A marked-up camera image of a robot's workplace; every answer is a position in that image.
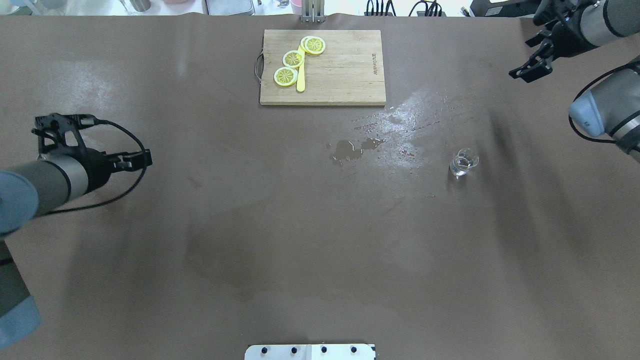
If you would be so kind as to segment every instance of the water spill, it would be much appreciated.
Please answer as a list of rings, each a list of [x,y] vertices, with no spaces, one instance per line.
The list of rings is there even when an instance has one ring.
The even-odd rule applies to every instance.
[[[352,142],[347,140],[340,140],[338,144],[335,146],[335,152],[329,156],[329,158],[333,161],[334,165],[342,166],[342,162],[344,160],[351,161],[354,159],[360,159],[364,150],[373,150],[376,149],[381,143],[386,142],[387,139],[374,139],[367,138],[360,146],[359,149],[356,149]]]

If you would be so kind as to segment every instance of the pink cup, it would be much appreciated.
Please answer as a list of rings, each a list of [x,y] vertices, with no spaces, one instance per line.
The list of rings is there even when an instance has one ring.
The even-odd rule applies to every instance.
[[[291,9],[296,15],[302,15],[302,0],[291,0]]]

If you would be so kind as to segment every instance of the wooden cutting board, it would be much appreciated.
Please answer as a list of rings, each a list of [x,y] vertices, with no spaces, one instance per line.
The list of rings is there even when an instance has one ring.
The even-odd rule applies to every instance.
[[[326,49],[305,55],[304,92],[296,85],[282,87],[273,81],[283,67],[282,56],[298,50],[307,36],[321,37]],[[265,30],[264,72],[260,86],[262,105],[385,105],[385,71],[380,30]]]

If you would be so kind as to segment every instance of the table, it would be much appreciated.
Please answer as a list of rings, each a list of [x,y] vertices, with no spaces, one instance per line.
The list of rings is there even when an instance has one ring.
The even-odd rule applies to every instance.
[[[260,106],[262,32],[289,28],[381,29],[387,106]],[[640,169],[575,136],[566,109],[640,39],[512,80],[535,31],[348,15],[0,19],[0,168],[36,156],[33,118],[54,111],[119,122],[154,155],[125,199],[7,239],[43,324],[0,357],[242,359],[249,344],[327,341],[375,343],[378,359],[637,359]],[[373,137],[386,142],[331,160],[338,141]],[[105,127],[85,138],[136,148]],[[462,147],[480,164],[455,180]]]

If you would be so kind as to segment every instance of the clear glass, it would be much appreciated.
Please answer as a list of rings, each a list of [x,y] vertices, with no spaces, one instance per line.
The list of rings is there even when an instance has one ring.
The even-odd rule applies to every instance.
[[[466,175],[467,172],[469,172],[471,168],[477,166],[479,162],[480,157],[476,151],[469,148],[460,149],[456,157],[451,160],[449,169],[451,170],[451,173],[458,178]]]

